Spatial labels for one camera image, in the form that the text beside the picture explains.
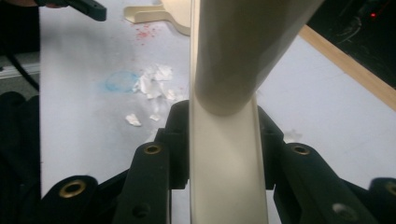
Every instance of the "wooden board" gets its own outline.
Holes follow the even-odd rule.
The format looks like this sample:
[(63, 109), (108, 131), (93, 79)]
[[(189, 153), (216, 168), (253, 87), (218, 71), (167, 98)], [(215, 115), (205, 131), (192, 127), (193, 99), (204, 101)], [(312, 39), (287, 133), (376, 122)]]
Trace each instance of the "wooden board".
[(310, 27), (305, 26), (301, 30), (300, 36), (340, 67), (346, 74), (354, 78), (364, 88), (396, 111), (396, 90), (391, 86), (346, 55), (343, 51), (334, 46), (323, 36), (316, 33)]

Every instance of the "beige rod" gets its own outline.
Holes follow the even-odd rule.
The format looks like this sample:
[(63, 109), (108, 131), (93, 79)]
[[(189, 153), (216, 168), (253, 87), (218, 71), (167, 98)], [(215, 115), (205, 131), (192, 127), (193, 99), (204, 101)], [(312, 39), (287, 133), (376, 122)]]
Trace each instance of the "beige rod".
[(201, 0), (195, 90), (208, 111), (239, 111), (322, 0)]

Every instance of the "paper debris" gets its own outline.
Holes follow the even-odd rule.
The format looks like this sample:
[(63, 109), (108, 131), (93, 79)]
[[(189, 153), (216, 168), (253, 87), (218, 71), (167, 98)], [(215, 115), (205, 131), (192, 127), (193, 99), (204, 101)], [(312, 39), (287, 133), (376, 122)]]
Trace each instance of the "paper debris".
[(140, 90), (140, 81), (139, 80), (140, 80), (140, 78), (136, 81), (136, 83), (132, 87), (132, 92), (137, 92)]
[(135, 114), (130, 114), (130, 115), (126, 116), (125, 119), (128, 120), (128, 122), (130, 124), (134, 125), (135, 127), (142, 126), (142, 123), (140, 123), (139, 119), (136, 117)]
[(167, 90), (165, 88), (165, 86), (163, 85), (163, 83), (160, 83), (160, 89), (161, 89), (161, 92), (163, 93), (163, 96), (166, 99), (171, 100), (171, 101), (175, 101), (176, 95), (175, 95), (175, 92), (173, 90)]
[(158, 121), (158, 120), (161, 119), (160, 115), (151, 115), (149, 118), (150, 118), (150, 119), (153, 119), (153, 120), (155, 120), (155, 121)]
[(144, 74), (139, 79), (139, 87), (147, 95), (148, 99), (154, 99), (162, 95), (160, 84), (153, 80), (149, 74)]
[(172, 67), (167, 65), (157, 65), (157, 71), (154, 74), (154, 79), (157, 81), (170, 81), (172, 80)]

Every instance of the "white table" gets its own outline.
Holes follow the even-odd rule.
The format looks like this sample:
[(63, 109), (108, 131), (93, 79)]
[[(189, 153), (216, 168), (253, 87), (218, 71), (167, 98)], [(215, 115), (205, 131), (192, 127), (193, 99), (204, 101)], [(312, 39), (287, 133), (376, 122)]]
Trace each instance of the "white table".
[[(132, 25), (122, 17), (124, 7), (149, 0), (101, 3), (105, 22), (72, 8), (40, 11), (43, 195), (71, 175), (103, 182), (128, 169), (135, 149), (164, 126), (170, 105), (189, 96), (190, 39), (169, 22)], [(165, 65), (173, 79), (159, 83), (175, 101), (148, 100), (125, 85)], [(258, 90), (258, 104), (286, 140), (315, 148), (342, 178), (367, 188), (376, 176), (396, 176), (395, 111), (300, 37)], [(125, 120), (131, 113), (142, 127)], [(189, 223), (188, 199), (188, 189), (174, 192), (173, 223)], [(268, 200), (270, 223), (277, 223)]]

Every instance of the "black cable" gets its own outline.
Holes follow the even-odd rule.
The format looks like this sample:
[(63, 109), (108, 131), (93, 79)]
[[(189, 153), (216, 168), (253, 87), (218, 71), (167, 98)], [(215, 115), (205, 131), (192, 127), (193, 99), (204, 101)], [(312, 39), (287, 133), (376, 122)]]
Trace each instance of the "black cable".
[(6, 57), (8, 60), (14, 65), (14, 67), (21, 73), (23, 78), (37, 91), (40, 90), (40, 87), (38, 86), (38, 83), (35, 82), (35, 80), (26, 72), (26, 70), (23, 69), (21, 66), (20, 62), (15, 58), (14, 54), (9, 50), (7, 47), (5, 41), (3, 40), (3, 37), (0, 35), (0, 46), (2, 47), (4, 53), (6, 54)]

